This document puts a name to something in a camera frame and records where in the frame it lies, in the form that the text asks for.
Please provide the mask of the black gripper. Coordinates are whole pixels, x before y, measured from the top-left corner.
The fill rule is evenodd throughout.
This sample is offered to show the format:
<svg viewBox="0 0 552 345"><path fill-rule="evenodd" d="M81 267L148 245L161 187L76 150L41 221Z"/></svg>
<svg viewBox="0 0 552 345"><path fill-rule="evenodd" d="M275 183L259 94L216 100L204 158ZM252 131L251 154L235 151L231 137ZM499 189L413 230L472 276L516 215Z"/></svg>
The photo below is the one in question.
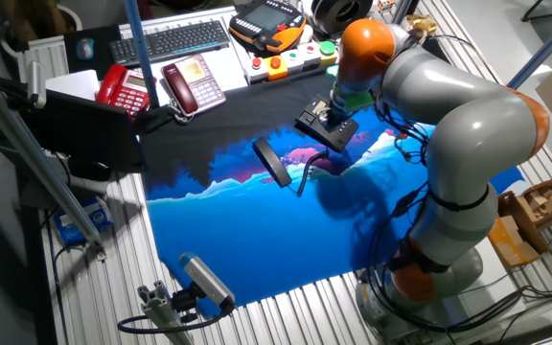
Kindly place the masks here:
<svg viewBox="0 0 552 345"><path fill-rule="evenodd" d="M321 125L326 131L332 131L333 127L338 127L339 135L342 138L348 136L348 125L343 123L353 115L353 111L347 109L338 103L330 103L330 109L321 115Z"/></svg>

